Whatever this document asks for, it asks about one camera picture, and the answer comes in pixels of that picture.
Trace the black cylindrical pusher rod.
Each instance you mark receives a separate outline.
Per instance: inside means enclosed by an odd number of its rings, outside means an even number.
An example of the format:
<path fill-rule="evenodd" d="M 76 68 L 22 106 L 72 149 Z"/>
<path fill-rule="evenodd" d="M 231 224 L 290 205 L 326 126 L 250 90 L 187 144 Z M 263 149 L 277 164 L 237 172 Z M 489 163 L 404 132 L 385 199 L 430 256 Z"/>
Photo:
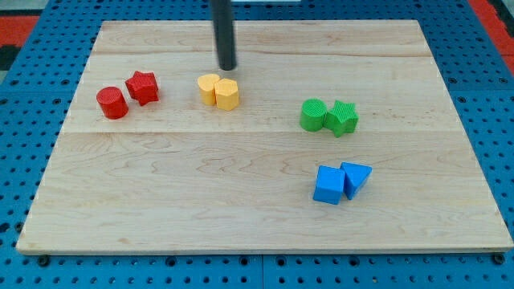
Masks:
<path fill-rule="evenodd" d="M 224 71 L 237 66 L 234 18 L 231 0 L 210 0 L 218 65 Z"/>

